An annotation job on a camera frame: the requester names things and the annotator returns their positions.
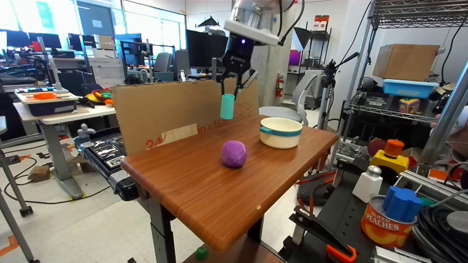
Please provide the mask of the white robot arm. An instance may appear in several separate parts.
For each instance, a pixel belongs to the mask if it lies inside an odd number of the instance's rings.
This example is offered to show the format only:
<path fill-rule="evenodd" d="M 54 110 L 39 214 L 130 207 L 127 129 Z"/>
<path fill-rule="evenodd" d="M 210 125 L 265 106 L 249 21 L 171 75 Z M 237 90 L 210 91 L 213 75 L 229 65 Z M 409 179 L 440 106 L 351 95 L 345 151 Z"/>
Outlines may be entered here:
<path fill-rule="evenodd" d="M 297 0 L 235 0 L 231 17 L 225 21 L 228 33 L 225 53 L 221 59 L 225 68 L 219 85 L 229 74 L 235 76 L 234 95 L 246 88 L 250 79 L 243 75 L 251 71 L 251 55 L 256 46 L 279 47 L 294 30 L 300 17 L 285 28 L 285 14 Z"/>

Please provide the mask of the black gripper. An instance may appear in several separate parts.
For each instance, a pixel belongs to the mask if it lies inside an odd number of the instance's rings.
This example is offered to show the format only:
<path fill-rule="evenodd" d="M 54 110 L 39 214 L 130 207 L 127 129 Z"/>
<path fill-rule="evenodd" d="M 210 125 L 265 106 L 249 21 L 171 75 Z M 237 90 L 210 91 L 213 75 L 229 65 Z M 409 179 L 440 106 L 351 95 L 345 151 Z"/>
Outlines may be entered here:
<path fill-rule="evenodd" d="M 225 71 L 216 79 L 221 88 L 221 97 L 225 95 L 225 79 L 229 76 L 229 72 L 237 74 L 234 100 L 237 100 L 237 95 L 244 88 L 249 88 L 251 82 L 257 78 L 259 72 L 254 69 L 250 69 L 253 47 L 254 47 L 253 40 L 237 36 L 234 33 L 229 34 L 225 55 L 222 56 L 222 65 L 225 66 Z M 246 81 L 243 81 L 240 75 L 246 72 L 249 74 L 249 76 Z"/>

